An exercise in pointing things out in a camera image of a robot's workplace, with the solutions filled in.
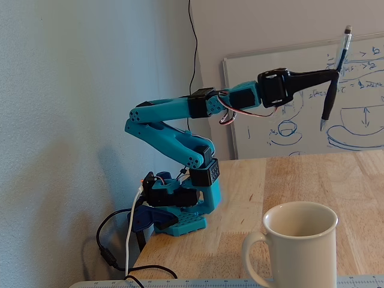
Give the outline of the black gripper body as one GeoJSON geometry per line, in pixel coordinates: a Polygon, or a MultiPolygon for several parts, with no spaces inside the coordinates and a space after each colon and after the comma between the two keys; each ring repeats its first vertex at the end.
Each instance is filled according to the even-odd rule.
{"type": "Polygon", "coordinates": [[[265,108],[280,107],[293,100],[286,88],[288,69],[277,68],[260,73],[257,77],[258,95],[265,108]]]}

